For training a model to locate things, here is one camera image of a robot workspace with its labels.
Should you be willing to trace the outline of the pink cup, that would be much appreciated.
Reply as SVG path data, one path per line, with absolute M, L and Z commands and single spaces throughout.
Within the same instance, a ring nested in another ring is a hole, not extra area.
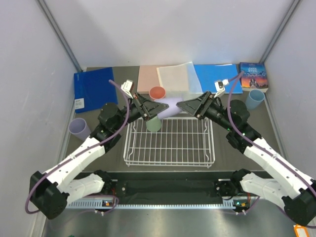
M 149 96 L 153 100 L 162 99 L 166 95 L 166 91 L 161 86 L 154 86 L 149 91 Z

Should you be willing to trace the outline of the green cup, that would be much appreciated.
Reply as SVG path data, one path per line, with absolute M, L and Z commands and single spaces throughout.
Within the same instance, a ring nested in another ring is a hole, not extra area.
M 161 129 L 161 120 L 158 116 L 146 121 L 146 128 L 149 132 L 158 132 Z

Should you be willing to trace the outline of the small purple cup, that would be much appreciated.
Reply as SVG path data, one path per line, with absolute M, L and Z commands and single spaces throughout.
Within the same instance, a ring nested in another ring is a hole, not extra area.
M 157 99 L 156 102 L 168 105 L 168 108 L 166 110 L 158 114 L 158 118 L 166 119 L 168 117 L 172 117 L 174 115 L 181 113 L 183 110 L 177 106 L 177 103 L 182 101 L 183 99 L 181 97 Z

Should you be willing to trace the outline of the blue cup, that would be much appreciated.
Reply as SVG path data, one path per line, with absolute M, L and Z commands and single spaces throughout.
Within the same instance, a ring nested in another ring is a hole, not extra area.
M 253 110 L 258 107 L 265 99 L 265 94 L 260 90 L 252 90 L 246 98 L 246 107 L 248 110 Z

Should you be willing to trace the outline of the large purple cup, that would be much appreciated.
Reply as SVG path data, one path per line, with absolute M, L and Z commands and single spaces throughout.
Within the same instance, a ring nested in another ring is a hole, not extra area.
M 83 118 L 73 119 L 68 126 L 68 130 L 81 141 L 85 141 L 91 134 L 90 128 Z

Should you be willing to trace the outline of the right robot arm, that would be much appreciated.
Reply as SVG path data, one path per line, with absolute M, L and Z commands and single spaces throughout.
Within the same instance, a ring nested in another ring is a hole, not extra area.
M 307 227 L 316 217 L 316 180 L 301 172 L 276 152 L 252 128 L 250 116 L 241 100 L 229 99 L 227 107 L 212 93 L 177 103 L 197 119 L 210 119 L 228 131 L 229 144 L 259 166 L 272 178 L 260 178 L 246 169 L 233 173 L 230 188 L 235 195 L 255 194 L 275 204 L 296 224 Z

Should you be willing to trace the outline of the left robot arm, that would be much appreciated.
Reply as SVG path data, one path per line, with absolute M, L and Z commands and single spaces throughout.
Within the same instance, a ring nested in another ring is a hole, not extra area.
M 63 161 L 30 177 L 27 203 L 32 203 L 47 219 L 59 216 L 66 206 L 84 196 L 99 193 L 108 195 L 112 184 L 103 171 L 93 172 L 86 178 L 76 177 L 93 161 L 106 154 L 121 138 L 124 127 L 139 118 L 150 120 L 169 106 L 151 101 L 136 93 L 120 109 L 113 102 L 106 103 L 98 116 L 98 125 L 85 141 Z

